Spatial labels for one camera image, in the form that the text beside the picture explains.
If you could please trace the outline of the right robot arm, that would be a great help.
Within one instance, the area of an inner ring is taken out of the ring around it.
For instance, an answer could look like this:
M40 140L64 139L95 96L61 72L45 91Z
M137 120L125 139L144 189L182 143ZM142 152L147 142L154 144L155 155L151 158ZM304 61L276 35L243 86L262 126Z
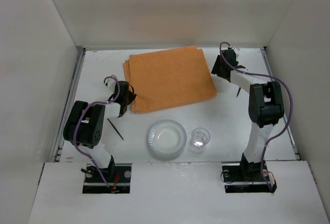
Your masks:
M262 173L265 148L271 133L284 116L281 85L277 81L264 80L266 75L248 72L239 65L236 52L231 47L220 50L211 73L249 94L248 113L252 128L240 170L245 179L256 178Z

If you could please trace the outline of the orange cloth napkin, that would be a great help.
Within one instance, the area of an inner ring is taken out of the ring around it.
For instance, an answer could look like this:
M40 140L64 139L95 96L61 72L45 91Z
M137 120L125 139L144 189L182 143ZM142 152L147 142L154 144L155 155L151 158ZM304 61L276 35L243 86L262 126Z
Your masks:
M133 113L180 107L217 95L203 50L196 46L130 55L123 70L137 95Z

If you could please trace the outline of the clear plastic cup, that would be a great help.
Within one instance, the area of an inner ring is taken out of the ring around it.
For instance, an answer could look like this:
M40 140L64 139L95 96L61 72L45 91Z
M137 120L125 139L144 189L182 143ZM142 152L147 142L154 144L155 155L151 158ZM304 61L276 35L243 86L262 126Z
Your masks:
M193 153L200 154L210 141L210 133L202 127L194 129L191 133L190 149Z

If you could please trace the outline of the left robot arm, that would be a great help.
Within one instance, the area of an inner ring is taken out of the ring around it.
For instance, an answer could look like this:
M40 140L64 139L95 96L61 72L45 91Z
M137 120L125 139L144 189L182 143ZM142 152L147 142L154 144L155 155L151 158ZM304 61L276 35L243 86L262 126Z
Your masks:
M122 117L137 96L127 81L115 82L112 87L114 92L105 102L75 101L63 131L64 140L91 161L91 173L100 172L105 178L113 176L114 161L101 143L103 123Z

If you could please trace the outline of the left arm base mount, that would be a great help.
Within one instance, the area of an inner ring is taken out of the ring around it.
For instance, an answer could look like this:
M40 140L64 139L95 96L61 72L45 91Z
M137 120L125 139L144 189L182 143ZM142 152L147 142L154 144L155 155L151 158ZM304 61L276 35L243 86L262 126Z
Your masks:
M101 178L97 169L90 164L81 169L85 174L83 184L83 194L129 194L131 180L131 164L116 164L114 173L109 172L107 168L101 169L106 183Z

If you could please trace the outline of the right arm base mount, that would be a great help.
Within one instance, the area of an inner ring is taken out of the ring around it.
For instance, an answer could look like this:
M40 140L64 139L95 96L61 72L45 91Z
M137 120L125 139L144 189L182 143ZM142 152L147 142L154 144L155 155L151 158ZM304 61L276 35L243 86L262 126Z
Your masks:
M226 193L275 193L277 182L274 174L263 166L260 166L249 175L243 174L243 169L239 163L226 163L222 165L220 174L221 181L224 183Z

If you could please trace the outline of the white paper plate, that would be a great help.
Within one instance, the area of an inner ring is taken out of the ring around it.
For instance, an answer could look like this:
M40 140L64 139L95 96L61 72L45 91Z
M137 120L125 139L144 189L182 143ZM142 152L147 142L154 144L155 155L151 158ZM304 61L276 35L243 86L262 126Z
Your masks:
M147 135L150 150L161 158L179 156L187 143L184 127L174 120L164 119L155 122Z

